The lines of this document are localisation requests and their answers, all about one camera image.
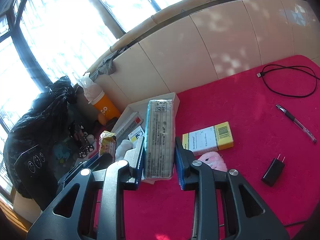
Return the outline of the pink plush toy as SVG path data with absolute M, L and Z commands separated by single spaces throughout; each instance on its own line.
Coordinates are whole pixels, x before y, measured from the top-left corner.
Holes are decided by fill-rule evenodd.
M 221 155 L 219 155 L 217 152 L 212 151 L 205 153 L 201 155 L 198 160 L 207 164 L 213 170 L 227 172 L 226 163 L 224 162 Z

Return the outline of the yellow white glucophage box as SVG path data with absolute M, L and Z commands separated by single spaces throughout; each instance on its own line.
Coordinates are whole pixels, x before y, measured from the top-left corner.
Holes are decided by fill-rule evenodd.
M 234 140 L 229 122 L 185 133 L 182 135 L 182 145 L 195 156 L 231 148 Z

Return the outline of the white cardboard tray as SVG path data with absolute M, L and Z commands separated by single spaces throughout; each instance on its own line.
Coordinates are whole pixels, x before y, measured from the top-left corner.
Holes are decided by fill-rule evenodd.
M 176 116 L 180 104 L 180 100 L 176 93 L 163 94 L 131 103 L 125 108 L 114 128 L 111 130 L 111 132 L 116 135 L 118 145 L 124 139 L 128 139 L 129 134 L 138 126 L 141 126 L 141 128 L 145 130 L 146 112 L 150 100 L 172 100 L 174 116 Z

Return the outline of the white plush toy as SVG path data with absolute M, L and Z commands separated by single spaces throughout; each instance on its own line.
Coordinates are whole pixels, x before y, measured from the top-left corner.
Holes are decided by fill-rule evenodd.
M 135 148 L 134 144 L 130 140 L 124 139 L 116 149 L 115 160 L 124 159 L 126 152 L 133 148 Z

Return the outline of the grey blue tablet box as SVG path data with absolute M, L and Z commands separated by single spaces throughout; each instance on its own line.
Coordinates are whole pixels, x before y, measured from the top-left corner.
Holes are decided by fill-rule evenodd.
M 149 101 L 144 148 L 144 178 L 170 179 L 175 154 L 175 113 L 172 100 Z

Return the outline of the grey rag on sill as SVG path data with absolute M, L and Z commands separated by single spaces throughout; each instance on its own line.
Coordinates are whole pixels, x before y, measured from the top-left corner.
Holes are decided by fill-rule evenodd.
M 112 54 L 108 55 L 107 57 L 105 57 L 101 63 L 99 64 L 99 66 L 96 69 L 96 73 L 98 75 L 111 75 L 116 71 L 115 66 L 113 65 L 113 61 L 116 57 L 118 57 L 121 53 L 123 53 L 126 50 L 126 47 L 121 49 L 121 50 L 116 50 L 115 52 L 113 52 Z

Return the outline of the yellow tissue pack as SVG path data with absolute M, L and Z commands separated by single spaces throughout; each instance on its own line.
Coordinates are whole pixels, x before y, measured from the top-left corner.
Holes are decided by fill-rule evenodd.
M 103 154 L 110 154 L 112 160 L 115 161 L 116 155 L 116 134 L 111 133 L 109 131 L 103 131 L 99 137 L 99 155 L 102 156 Z

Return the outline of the white blue omeprazole box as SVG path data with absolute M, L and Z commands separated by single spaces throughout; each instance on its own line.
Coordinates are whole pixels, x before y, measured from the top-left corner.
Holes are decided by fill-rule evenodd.
M 129 135 L 129 141 L 132 142 L 132 147 L 135 148 L 139 137 L 144 136 L 144 130 L 139 125 Z

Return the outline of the black plastic bag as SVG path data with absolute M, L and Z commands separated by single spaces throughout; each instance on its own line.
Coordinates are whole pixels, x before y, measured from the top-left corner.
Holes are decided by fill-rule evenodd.
M 40 145 L 45 152 L 61 138 L 67 127 L 68 105 L 76 103 L 74 88 L 68 76 L 47 86 L 33 101 L 31 108 L 11 129 L 4 145 L 7 174 L 16 191 L 31 198 L 14 168 L 17 158 L 26 150 Z

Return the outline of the long silver sealant box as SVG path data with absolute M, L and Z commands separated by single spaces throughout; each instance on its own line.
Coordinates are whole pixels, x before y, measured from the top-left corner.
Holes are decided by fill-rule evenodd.
M 143 118 L 138 112 L 133 112 L 127 119 L 120 123 L 116 123 L 112 129 L 112 133 L 116 134 L 116 142 L 119 145 L 128 135 L 141 123 Z

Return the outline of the clear black gel pen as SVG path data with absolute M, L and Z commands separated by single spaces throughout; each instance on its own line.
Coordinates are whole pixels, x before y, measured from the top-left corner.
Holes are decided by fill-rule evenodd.
M 294 124 L 296 124 L 311 139 L 311 141 L 314 144 L 317 142 L 317 139 L 313 136 L 313 134 L 300 121 L 298 121 L 296 117 L 292 115 L 287 109 L 285 109 L 279 104 L 276 105 L 276 108 L 282 111 L 287 118 L 289 118 Z

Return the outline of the black power adapter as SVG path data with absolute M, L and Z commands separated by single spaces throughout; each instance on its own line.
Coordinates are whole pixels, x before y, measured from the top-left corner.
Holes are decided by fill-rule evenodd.
M 279 154 L 276 158 L 273 158 L 268 169 L 261 178 L 261 181 L 270 187 L 276 183 L 285 167 L 285 157 L 281 160 L 280 156 L 281 154 Z

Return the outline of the orange drink cup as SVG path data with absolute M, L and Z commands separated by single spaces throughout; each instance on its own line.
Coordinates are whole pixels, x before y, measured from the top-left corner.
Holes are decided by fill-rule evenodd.
M 104 91 L 100 92 L 100 94 L 89 103 L 103 114 L 107 120 L 120 117 L 120 111 L 107 97 Z

